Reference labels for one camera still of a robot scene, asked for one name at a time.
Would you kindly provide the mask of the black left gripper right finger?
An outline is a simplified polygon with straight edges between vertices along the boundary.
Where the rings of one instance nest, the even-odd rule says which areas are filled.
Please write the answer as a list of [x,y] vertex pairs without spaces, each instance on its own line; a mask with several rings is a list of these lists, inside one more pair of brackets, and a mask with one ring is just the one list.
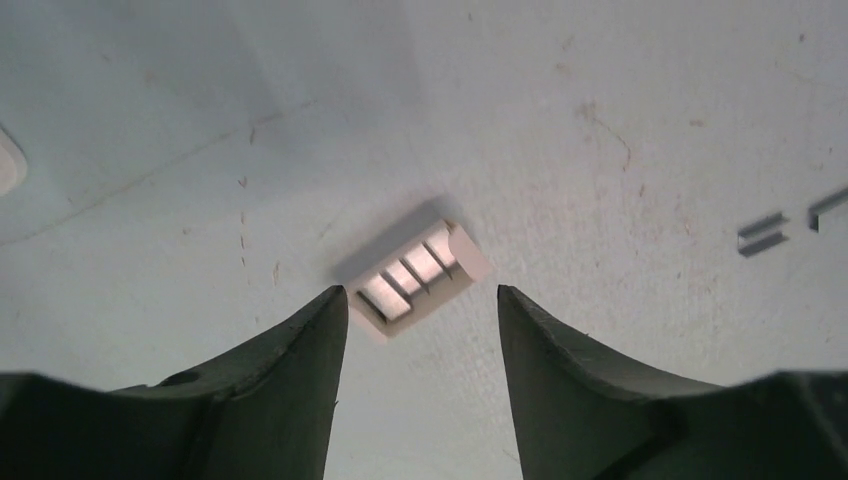
[[527,479],[843,479],[847,375],[718,386],[628,357],[515,287],[498,322]]

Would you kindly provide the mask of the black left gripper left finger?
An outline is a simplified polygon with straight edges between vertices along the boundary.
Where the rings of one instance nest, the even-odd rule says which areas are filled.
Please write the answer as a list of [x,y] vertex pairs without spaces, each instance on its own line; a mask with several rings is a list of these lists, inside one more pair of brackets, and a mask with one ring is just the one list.
[[333,286],[161,383],[97,391],[1,377],[5,479],[320,479],[348,333]]

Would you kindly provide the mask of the staple box tray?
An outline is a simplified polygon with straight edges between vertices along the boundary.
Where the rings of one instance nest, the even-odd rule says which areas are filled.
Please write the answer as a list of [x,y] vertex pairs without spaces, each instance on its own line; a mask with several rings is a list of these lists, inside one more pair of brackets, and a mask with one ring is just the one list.
[[377,244],[377,256],[343,282],[353,322],[385,343],[424,320],[493,270],[463,226],[436,218]]

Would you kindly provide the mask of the silver staple strip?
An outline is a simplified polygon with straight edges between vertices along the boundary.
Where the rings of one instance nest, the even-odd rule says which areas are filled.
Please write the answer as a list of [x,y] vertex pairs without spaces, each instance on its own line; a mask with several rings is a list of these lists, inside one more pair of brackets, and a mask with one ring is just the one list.
[[788,240],[783,227],[789,219],[783,212],[762,217],[737,231],[737,252],[751,258]]
[[847,203],[848,188],[843,187],[831,192],[826,197],[818,200],[807,209],[807,226],[813,232],[820,231],[820,217],[843,204]]

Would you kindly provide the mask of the beige stapler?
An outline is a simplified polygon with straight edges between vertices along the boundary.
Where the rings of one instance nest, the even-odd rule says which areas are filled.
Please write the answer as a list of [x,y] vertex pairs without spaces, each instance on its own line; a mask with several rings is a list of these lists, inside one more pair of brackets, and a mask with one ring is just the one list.
[[0,196],[19,188],[26,180],[28,163],[24,152],[13,137],[1,128],[1,184]]

